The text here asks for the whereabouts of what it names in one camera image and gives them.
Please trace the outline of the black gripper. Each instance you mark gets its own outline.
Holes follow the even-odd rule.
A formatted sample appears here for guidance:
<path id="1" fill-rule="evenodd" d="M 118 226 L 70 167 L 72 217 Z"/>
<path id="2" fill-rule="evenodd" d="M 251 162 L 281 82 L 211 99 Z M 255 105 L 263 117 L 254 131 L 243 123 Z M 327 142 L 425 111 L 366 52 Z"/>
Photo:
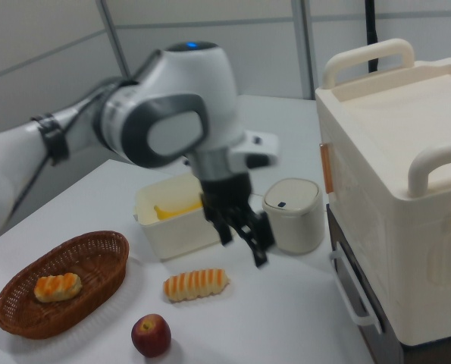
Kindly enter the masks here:
<path id="1" fill-rule="evenodd" d="M 205 219 L 217 231 L 222 246 L 232 240 L 227 223 L 252 251 L 255 266 L 268 262 L 267 251 L 275 244 L 271 224 L 266 212 L 254 212 L 249 206 L 252 183 L 248 173 L 235 174 L 223 180 L 201 180 L 202 203 Z"/>

